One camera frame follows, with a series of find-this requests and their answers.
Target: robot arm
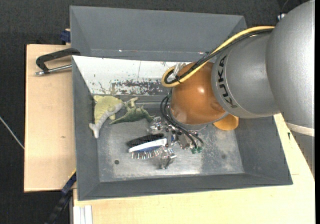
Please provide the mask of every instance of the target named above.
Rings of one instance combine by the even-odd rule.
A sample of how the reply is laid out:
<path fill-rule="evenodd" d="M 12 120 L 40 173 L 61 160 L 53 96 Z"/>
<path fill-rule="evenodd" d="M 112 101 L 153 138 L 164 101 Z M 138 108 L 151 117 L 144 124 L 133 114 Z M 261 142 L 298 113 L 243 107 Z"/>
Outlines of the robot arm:
<path fill-rule="evenodd" d="M 256 118 L 281 112 L 291 130 L 314 136 L 314 17 L 311 0 L 289 12 L 273 30 L 224 47 L 214 64 L 206 63 L 176 83 L 173 117 L 196 127 L 225 113 Z"/>

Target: green toy dinosaur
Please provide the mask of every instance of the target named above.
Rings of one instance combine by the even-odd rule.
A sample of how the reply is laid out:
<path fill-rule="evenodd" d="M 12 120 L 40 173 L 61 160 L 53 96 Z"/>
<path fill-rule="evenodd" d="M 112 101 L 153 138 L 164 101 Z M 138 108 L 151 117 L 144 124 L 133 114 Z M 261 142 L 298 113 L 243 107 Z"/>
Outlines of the green toy dinosaur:
<path fill-rule="evenodd" d="M 144 109 L 144 105 L 140 108 L 137 108 L 135 105 L 135 101 L 138 98 L 135 97 L 128 102 L 124 103 L 127 113 L 125 113 L 122 117 L 115 119 L 110 122 L 111 125 L 122 123 L 122 122 L 134 122 L 139 121 L 143 118 L 146 118 L 148 122 L 151 122 L 155 116 L 150 116 L 150 114 Z"/>

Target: wooden board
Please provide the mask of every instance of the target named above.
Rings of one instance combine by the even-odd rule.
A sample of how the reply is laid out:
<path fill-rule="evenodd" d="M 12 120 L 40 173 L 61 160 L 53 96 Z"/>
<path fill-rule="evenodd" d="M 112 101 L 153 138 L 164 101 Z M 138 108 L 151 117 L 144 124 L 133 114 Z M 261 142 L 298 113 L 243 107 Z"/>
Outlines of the wooden board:
<path fill-rule="evenodd" d="M 76 167 L 71 69 L 35 76 L 37 57 L 66 45 L 27 46 L 24 191 L 60 190 Z M 48 62 L 67 65 L 71 58 Z"/>

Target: metal clamp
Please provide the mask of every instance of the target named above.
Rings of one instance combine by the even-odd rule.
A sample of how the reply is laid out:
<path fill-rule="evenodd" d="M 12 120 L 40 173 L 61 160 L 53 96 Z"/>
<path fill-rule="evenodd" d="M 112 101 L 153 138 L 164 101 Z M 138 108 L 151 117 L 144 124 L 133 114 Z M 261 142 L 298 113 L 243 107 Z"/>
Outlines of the metal clamp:
<path fill-rule="evenodd" d="M 64 66 L 57 67 L 57 68 L 53 68 L 53 69 L 48 69 L 48 67 L 45 65 L 45 62 L 52 61 L 52 60 L 62 58 L 65 56 L 69 56 L 69 55 L 80 55 L 80 52 L 78 50 L 76 50 L 75 48 L 68 48 L 65 50 L 61 50 L 61 51 L 57 51 L 54 53 L 39 56 L 37 58 L 37 60 L 35 61 L 35 63 L 42 71 L 35 72 L 35 75 L 45 75 L 45 74 L 49 74 L 51 72 L 56 72 L 59 70 L 71 68 L 71 64 L 64 65 Z"/>

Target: black cable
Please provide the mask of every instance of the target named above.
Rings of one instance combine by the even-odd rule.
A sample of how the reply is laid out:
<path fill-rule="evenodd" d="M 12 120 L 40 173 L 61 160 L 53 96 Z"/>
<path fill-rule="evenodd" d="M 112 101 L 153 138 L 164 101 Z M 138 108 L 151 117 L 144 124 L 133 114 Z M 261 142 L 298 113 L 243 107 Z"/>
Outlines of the black cable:
<path fill-rule="evenodd" d="M 178 77 L 178 79 L 180 80 L 180 79 L 184 78 L 185 76 L 187 76 L 188 74 L 190 74 L 193 70 L 195 70 L 195 69 L 198 68 L 200 65 L 202 65 L 204 62 L 210 60 L 210 59 L 213 58 L 214 56 L 216 56 L 216 55 L 218 55 L 219 53 L 221 53 L 223 50 L 225 50 L 225 49 L 227 49 L 228 47 L 232 46 L 233 44 L 236 44 L 237 42 L 239 42 L 239 41 L 241 41 L 241 40 L 243 40 L 243 39 L 245 39 L 245 38 L 251 37 L 251 36 L 253 36 L 253 35 L 257 35 L 257 34 L 265 33 L 265 32 L 270 32 L 270 31 L 272 31 L 272 29 L 265 29 L 265 30 L 256 31 L 256 32 L 249 32 L 249 33 L 247 33 L 247 34 L 239 37 L 238 39 L 235 39 L 235 40 L 234 40 L 233 42 L 231 42 L 230 44 L 222 47 L 219 51 L 217 51 L 217 52 L 215 52 L 215 53 L 213 53 L 214 50 L 211 51 L 210 54 L 208 54 L 207 56 L 204 56 L 203 58 L 199 59 L 192 67 L 189 68 L 189 70 L 187 70 L 186 72 L 184 72 L 184 74 L 180 75 L 180 76 Z M 165 79 L 164 79 L 164 82 L 165 82 L 166 84 L 173 84 L 173 83 L 175 83 L 175 82 L 178 81 L 177 79 L 174 79 L 174 80 L 172 80 L 171 82 L 168 82 L 168 79 L 167 79 L 167 78 L 168 78 L 172 73 L 173 73 L 173 71 L 169 72 L 169 73 L 166 75 L 166 77 L 165 77 Z"/>
<path fill-rule="evenodd" d="M 183 132 L 192 141 L 192 144 L 194 145 L 195 149 L 198 149 L 198 145 L 194 140 L 193 136 L 201 142 L 202 146 L 204 146 L 205 143 L 199 136 L 192 134 L 188 129 L 182 127 L 181 125 L 179 125 L 177 122 L 174 121 L 171 112 L 167 111 L 169 99 L 170 99 L 169 96 L 166 96 L 160 103 L 160 111 L 163 117 L 167 120 L 169 124 L 173 125 L 174 127 L 178 128 L 181 132 Z"/>

